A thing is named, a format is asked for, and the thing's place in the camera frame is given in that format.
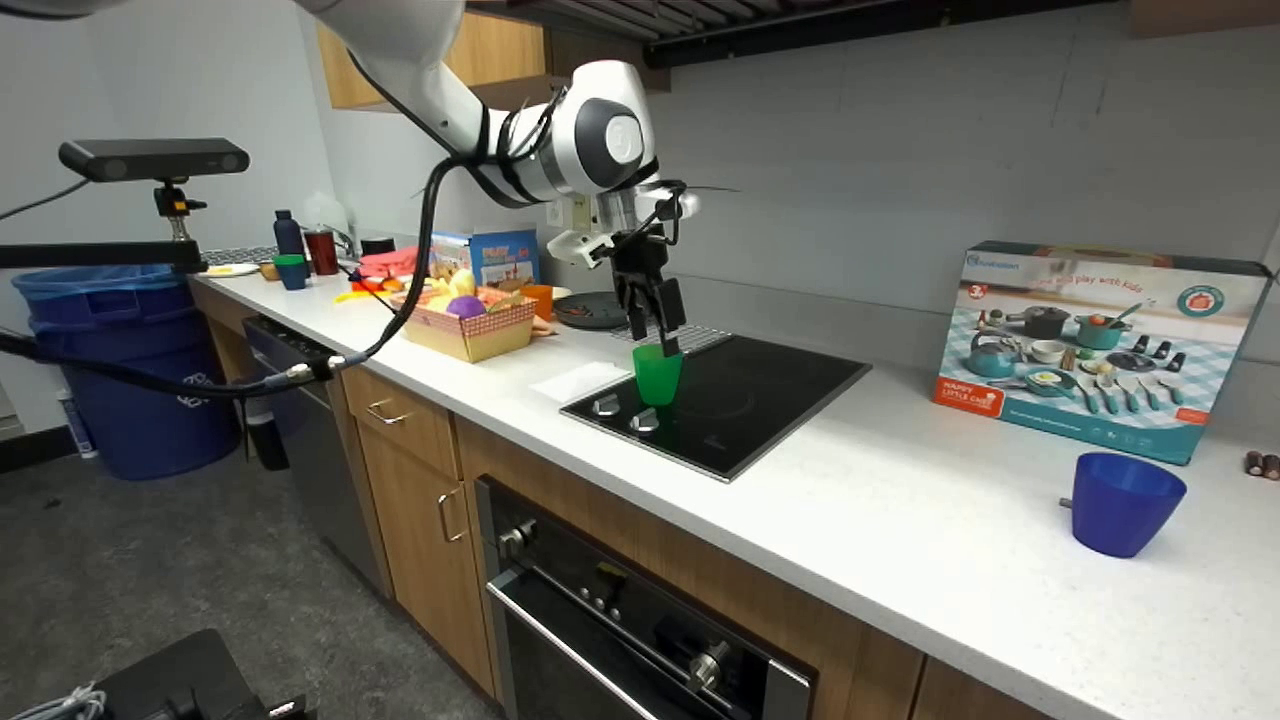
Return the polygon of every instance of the cabinet door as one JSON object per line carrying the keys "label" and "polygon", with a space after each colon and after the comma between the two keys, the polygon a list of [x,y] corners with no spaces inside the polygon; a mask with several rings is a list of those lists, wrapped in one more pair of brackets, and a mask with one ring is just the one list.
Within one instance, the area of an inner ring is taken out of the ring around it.
{"label": "cabinet door", "polygon": [[251,378],[251,357],[244,344],[244,321],[251,316],[244,302],[206,286],[200,280],[189,282],[192,286],[192,302],[206,312],[208,321],[208,339],[216,352],[216,364],[225,366],[225,378],[240,383]]}
{"label": "cabinet door", "polygon": [[398,603],[492,696],[468,483],[428,471],[370,427],[359,447]]}
{"label": "cabinet door", "polygon": [[1039,720],[1039,712],[940,660],[924,660],[912,720]]}
{"label": "cabinet door", "polygon": [[349,412],[379,438],[398,444],[438,476],[458,476],[458,438],[450,406],[438,406],[400,383],[354,366],[339,374]]}
{"label": "cabinet door", "polygon": [[862,632],[849,646],[849,720],[909,720],[924,655],[877,626]]}
{"label": "cabinet door", "polygon": [[[344,38],[321,28],[321,62],[333,106],[389,106],[389,101],[356,73]],[[466,16],[450,66],[479,95],[489,85],[531,80],[550,73],[543,28],[495,20],[495,16]]]}
{"label": "cabinet door", "polygon": [[1276,0],[1131,0],[1131,35],[1218,33],[1245,23],[1280,23]]}

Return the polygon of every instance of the oven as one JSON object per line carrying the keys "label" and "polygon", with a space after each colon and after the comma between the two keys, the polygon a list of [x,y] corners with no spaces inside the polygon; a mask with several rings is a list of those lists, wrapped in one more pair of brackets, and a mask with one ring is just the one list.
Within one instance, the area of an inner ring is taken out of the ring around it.
{"label": "oven", "polygon": [[806,720],[811,673],[479,478],[514,720]]}

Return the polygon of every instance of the oven door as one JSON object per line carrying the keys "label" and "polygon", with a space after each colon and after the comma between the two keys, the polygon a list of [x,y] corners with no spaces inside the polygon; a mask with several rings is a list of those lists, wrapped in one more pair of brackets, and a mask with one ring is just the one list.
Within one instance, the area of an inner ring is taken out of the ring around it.
{"label": "oven door", "polygon": [[508,645],[508,707],[515,720],[730,720],[733,712],[681,684],[652,650],[536,562],[489,585]]}

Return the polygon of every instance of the black cable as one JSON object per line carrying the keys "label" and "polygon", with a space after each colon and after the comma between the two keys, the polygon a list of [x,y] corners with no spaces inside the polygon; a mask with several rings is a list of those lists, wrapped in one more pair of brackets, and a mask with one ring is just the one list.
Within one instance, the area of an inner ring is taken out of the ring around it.
{"label": "black cable", "polygon": [[504,151],[501,160],[529,160],[529,154],[541,146],[541,138],[550,135],[559,101],[563,101],[563,90],[558,90],[558,95],[543,104],[543,112],[531,118],[529,135],[526,135],[514,151],[501,146],[501,151]]}
{"label": "black cable", "polygon": [[120,383],[151,386],[151,392],[208,394],[208,399],[274,394],[274,392],[287,392],[287,386],[301,383],[298,374],[278,374],[278,378],[257,378],[257,383],[168,378],[168,374],[136,372],[136,366],[123,366],[123,364],[63,357],[63,352],[39,349],[34,334],[9,334],[9,333],[0,333],[0,352],[23,357],[23,359],[38,359],[38,364],[84,366],[84,372],[98,372],[98,374],[108,374],[108,378],[120,378]]}
{"label": "black cable", "polygon": [[79,180],[79,183],[71,183],[71,189],[62,189],[62,193],[53,193],[53,194],[39,194],[39,199],[34,199],[34,205],[18,205],[18,208],[0,210],[0,222],[6,222],[9,214],[21,214],[21,210],[34,210],[34,208],[55,205],[55,199],[79,193],[84,183],[88,183],[88,180]]}
{"label": "black cable", "polygon": [[438,199],[442,199],[442,183],[450,171],[475,164],[468,154],[450,154],[433,169],[428,183],[426,183],[426,205],[419,205],[419,222],[415,222],[415,264],[407,275],[407,290],[398,306],[398,316],[383,325],[379,339],[372,339],[359,357],[349,357],[344,364],[363,364],[372,359],[415,312],[415,302],[426,299],[428,275],[433,275],[433,228],[438,228]]}

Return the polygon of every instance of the wooden cabinet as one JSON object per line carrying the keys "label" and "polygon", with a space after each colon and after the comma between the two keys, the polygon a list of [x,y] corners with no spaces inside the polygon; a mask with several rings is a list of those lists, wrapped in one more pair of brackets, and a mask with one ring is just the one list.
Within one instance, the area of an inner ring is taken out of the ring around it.
{"label": "wooden cabinet", "polygon": [[344,394],[398,603],[495,696],[475,508],[458,471],[454,415],[359,366],[344,372]]}
{"label": "wooden cabinet", "polygon": [[924,655],[767,573],[575,478],[572,471],[458,423],[466,476],[492,476],[637,568],[697,596],[745,632],[816,669],[816,720],[909,720]]}
{"label": "wooden cabinet", "polygon": [[468,483],[428,471],[370,427],[359,447],[398,603],[492,696]]}
{"label": "wooden cabinet", "polygon": [[208,321],[208,339],[216,352],[216,364],[225,366],[225,378],[240,383],[251,374],[251,357],[244,344],[244,321],[251,316],[244,302],[214,290],[208,282],[192,280],[192,302]]}
{"label": "wooden cabinet", "polygon": [[912,720],[1039,720],[1039,712],[940,660],[928,660]]}
{"label": "wooden cabinet", "polygon": [[1280,23],[1280,0],[1128,0],[1131,35]]}
{"label": "wooden cabinet", "polygon": [[[630,58],[650,89],[670,89],[670,73],[650,73],[637,42],[543,33],[541,23],[466,16],[450,51],[450,66],[492,106],[550,101],[583,58]],[[389,106],[383,95],[356,73],[349,49],[321,28],[321,62],[333,106]]]}

